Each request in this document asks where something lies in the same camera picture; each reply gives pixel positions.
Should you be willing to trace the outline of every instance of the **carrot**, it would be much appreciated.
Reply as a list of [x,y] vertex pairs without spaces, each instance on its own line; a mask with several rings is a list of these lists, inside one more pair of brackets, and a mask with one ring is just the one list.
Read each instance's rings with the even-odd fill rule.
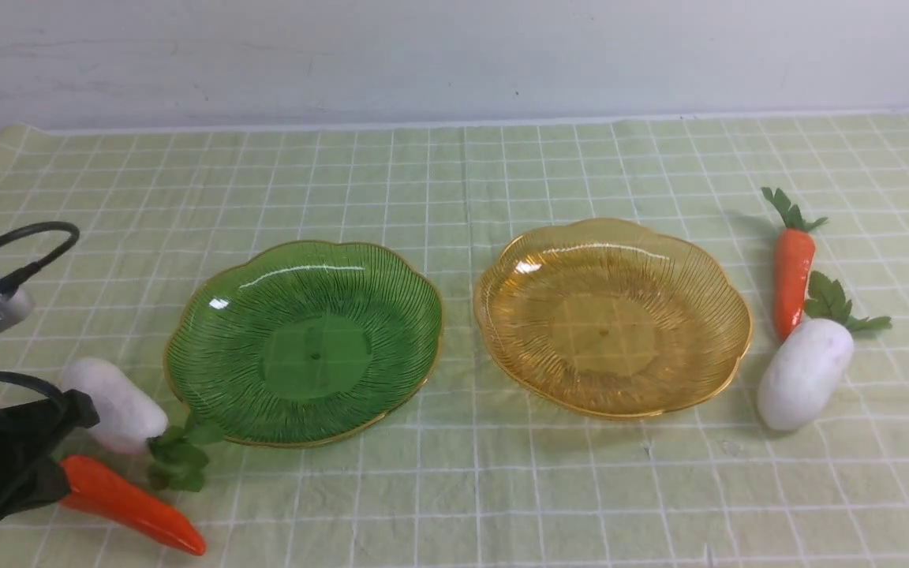
[[802,321],[809,271],[816,254],[816,244],[809,233],[826,224],[828,219],[820,217],[814,222],[805,222],[802,210],[792,204],[780,188],[771,191],[764,187],[762,191],[764,198],[780,213],[785,226],[773,249],[773,330],[780,342],[784,342]]
[[185,515],[125,481],[100,461],[69,456],[62,460],[62,468],[72,489],[62,499],[62,506],[108,518],[188,554],[205,554],[205,539]]

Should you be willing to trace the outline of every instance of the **carrot leaves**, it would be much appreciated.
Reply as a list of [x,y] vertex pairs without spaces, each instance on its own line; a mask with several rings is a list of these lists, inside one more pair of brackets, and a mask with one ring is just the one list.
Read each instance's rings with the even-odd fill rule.
[[851,309],[854,303],[847,299],[844,285],[838,280],[819,271],[809,276],[809,298],[805,301],[805,314],[813,320],[833,320],[847,328],[851,334],[873,334],[890,330],[893,320],[890,316],[854,317]]
[[829,221],[829,217],[819,217],[814,222],[806,222],[802,217],[802,210],[798,208],[798,205],[794,205],[791,199],[787,197],[787,194],[780,188],[771,190],[769,187],[764,187],[762,192],[764,192],[764,199],[769,201],[773,208],[776,209],[776,212],[779,213],[780,220],[783,220],[787,229],[809,233],[809,231],[815,230],[816,227],[823,226]]

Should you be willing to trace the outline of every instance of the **radish leaves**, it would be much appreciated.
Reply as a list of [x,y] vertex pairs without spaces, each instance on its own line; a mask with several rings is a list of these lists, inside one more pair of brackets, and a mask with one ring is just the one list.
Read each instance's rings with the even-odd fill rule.
[[838,280],[819,271],[812,271],[809,277],[809,298],[805,301],[805,314],[813,320],[833,320],[847,328],[851,334],[872,334],[890,330],[893,320],[890,316],[863,317],[851,315],[854,307],[844,293],[844,285]]
[[149,439],[149,452],[154,463],[149,464],[147,478],[155,490],[201,491],[205,485],[202,470],[209,457],[197,448],[223,439],[215,424],[200,423],[189,414],[184,427],[169,427],[163,435]]

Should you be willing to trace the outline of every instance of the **black cable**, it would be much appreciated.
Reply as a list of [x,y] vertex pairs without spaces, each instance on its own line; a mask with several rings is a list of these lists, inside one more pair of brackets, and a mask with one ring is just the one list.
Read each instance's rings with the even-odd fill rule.
[[69,251],[76,245],[76,241],[79,241],[79,227],[74,226],[71,222],[40,222],[19,227],[19,229],[11,230],[9,233],[0,236],[0,248],[2,248],[11,244],[11,242],[19,241],[21,238],[32,237],[35,234],[51,233],[51,231],[68,233],[69,238],[66,238],[65,242],[55,247],[54,251],[44,255],[39,261],[29,263],[2,277],[0,279],[0,294],[11,296],[30,277],[39,273],[45,266],[53,263],[59,256],[64,255],[66,251]]
[[0,371],[0,383],[9,383],[11,385],[28,388],[30,391],[35,391],[36,393],[47,397],[47,399],[53,402],[62,413],[65,412],[65,395],[62,394],[62,391],[58,389],[57,386],[46,380],[31,377],[30,375],[23,375],[21,373],[13,373],[12,371]]

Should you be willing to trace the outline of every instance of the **light green tablecloth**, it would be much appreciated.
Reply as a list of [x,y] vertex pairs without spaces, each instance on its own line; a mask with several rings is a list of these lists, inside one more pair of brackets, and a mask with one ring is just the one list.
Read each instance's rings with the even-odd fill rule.
[[[771,435],[750,400],[775,349],[778,219],[761,186],[827,215],[816,266],[894,330],[859,344],[816,424]],[[753,307],[735,384],[639,424],[527,395],[487,357],[473,280],[515,234],[633,219],[710,251]],[[364,435],[313,450],[214,450],[176,501],[193,559],[46,508],[0,524],[0,567],[718,566],[909,568],[909,115],[361,132],[0,132],[0,233],[86,231],[29,284],[35,315],[0,369],[54,380],[78,356],[123,367],[175,417],[161,353],[208,276],[299,237],[374,241],[447,302],[443,362]],[[0,273],[46,241],[0,254]],[[0,404],[23,400],[0,391]],[[66,449],[102,455],[85,435]],[[107,458],[133,479],[144,463]]]

